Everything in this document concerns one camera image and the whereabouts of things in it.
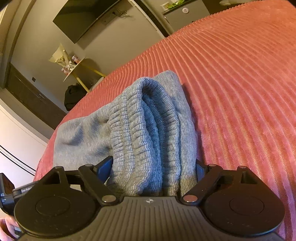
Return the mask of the yellow leg side table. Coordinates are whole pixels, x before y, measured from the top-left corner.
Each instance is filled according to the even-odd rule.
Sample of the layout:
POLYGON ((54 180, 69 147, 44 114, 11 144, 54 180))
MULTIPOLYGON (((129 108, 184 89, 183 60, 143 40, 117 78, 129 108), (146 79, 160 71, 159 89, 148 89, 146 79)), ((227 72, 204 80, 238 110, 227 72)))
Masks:
POLYGON ((66 74, 63 82, 68 79, 75 80, 87 93, 90 93, 106 76, 106 74, 100 71, 94 60, 82 58, 80 62, 66 74))

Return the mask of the grey nightstand cabinet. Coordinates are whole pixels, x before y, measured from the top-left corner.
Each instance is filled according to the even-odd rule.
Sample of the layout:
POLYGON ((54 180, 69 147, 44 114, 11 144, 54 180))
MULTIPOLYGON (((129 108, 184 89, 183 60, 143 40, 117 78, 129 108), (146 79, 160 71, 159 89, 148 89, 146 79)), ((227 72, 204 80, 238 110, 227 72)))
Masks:
POLYGON ((164 18, 174 32, 209 15, 202 0, 185 1, 180 6, 163 12, 164 18))

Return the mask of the dark wooden door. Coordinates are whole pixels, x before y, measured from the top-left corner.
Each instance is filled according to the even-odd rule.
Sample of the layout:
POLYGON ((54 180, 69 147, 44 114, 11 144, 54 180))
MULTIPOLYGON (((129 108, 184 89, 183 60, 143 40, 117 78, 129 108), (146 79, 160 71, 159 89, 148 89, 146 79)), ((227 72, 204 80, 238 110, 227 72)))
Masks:
POLYGON ((62 109, 44 96, 13 65, 9 67, 6 89, 52 129, 55 129, 66 115, 62 109))

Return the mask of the black wall television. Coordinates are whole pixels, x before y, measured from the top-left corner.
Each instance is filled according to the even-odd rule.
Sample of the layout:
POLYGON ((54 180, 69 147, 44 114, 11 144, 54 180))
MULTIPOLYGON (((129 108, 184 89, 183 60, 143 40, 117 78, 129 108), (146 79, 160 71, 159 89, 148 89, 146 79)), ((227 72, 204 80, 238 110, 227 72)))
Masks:
POLYGON ((116 0, 69 0, 55 16, 53 23, 73 43, 77 43, 117 3, 116 0))

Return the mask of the pink ribbed bedspread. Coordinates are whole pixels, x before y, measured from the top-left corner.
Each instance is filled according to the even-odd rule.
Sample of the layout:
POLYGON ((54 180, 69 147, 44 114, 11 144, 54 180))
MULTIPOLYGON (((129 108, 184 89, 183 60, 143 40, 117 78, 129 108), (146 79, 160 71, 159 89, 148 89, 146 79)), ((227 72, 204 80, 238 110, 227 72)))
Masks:
POLYGON ((198 158, 247 166, 283 202, 279 236, 295 240, 295 6, 253 1, 195 21, 107 75, 64 121, 167 70, 191 108, 198 158))

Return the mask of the green tray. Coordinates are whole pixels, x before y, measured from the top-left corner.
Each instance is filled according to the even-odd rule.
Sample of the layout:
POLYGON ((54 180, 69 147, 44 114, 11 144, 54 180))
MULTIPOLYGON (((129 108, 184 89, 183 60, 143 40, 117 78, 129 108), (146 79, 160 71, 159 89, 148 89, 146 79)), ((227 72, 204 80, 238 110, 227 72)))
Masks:
POLYGON ((175 8, 176 6, 179 6, 180 4, 182 4, 183 2, 184 0, 171 1, 171 3, 168 3, 167 8, 168 9, 175 8))

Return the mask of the black bag on floor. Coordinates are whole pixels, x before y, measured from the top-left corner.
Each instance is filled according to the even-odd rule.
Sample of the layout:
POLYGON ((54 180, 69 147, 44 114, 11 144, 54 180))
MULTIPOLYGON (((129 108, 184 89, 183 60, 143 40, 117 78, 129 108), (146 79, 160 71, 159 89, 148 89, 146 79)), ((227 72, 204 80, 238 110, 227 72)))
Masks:
POLYGON ((67 111, 70 111, 74 106, 86 96, 87 91, 80 85, 70 85, 65 92, 64 106, 67 111))

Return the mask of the cream wrapped flower bouquet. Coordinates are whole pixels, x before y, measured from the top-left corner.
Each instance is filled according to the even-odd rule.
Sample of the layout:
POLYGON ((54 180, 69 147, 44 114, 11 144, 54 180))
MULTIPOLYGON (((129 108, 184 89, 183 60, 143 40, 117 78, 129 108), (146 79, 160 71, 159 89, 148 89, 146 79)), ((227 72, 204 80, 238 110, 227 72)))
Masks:
POLYGON ((72 64, 72 59, 63 47, 63 45, 60 43, 57 50, 54 52, 54 54, 49 59, 51 63, 56 63, 63 68, 69 68, 72 64))

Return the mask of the grey knit pants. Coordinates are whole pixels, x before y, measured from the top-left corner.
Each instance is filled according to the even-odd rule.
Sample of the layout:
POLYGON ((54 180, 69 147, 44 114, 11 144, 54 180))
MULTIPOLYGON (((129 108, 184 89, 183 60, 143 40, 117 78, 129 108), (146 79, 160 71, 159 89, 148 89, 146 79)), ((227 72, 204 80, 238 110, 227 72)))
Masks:
POLYGON ((59 126, 53 164, 76 170, 113 157, 107 186, 117 196, 183 195, 197 183, 197 137, 172 71, 142 77, 111 103, 59 126))

